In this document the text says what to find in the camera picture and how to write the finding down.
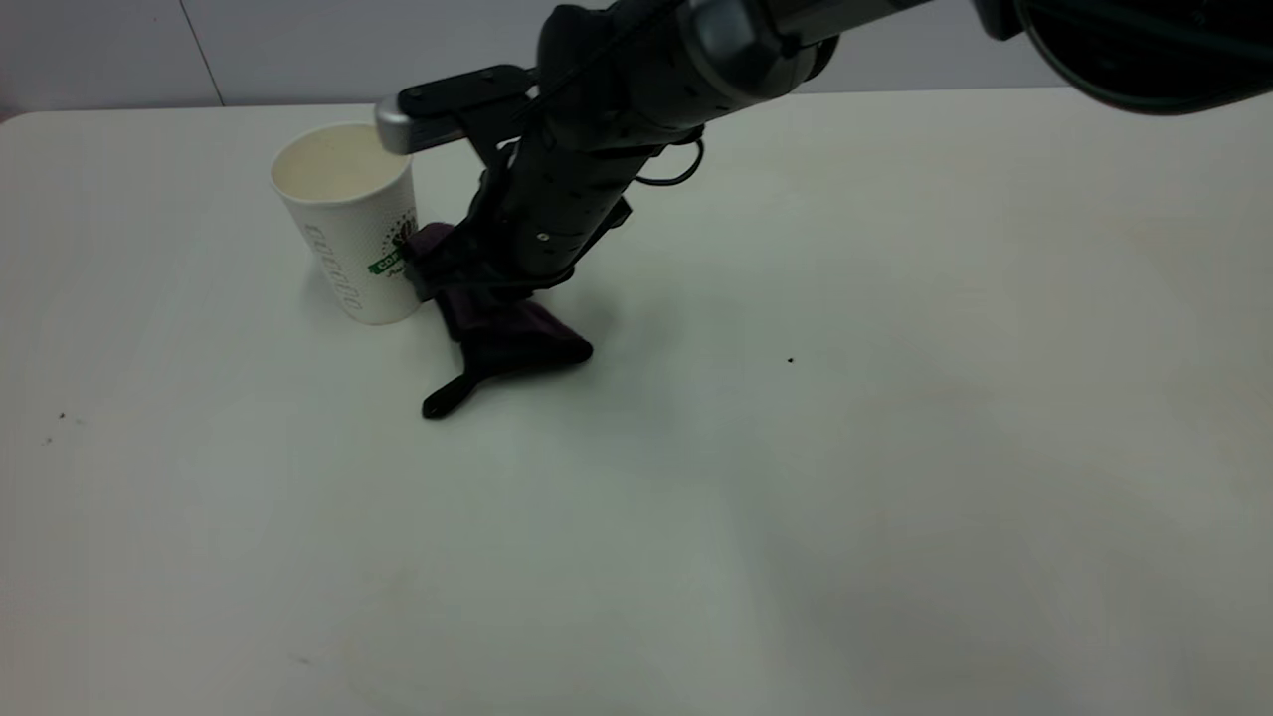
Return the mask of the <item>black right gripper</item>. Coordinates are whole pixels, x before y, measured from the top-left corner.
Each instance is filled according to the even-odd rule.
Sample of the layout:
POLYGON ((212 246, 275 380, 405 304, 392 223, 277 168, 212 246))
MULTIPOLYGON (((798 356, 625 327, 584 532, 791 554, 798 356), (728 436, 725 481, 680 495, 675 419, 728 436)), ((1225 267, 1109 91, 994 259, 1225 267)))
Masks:
POLYGON ((491 289, 561 282, 608 231, 625 191, 662 150, 656 144, 583 152, 554 134, 524 134, 482 171, 463 240, 405 241, 404 276, 421 303, 454 289, 463 273, 491 289))

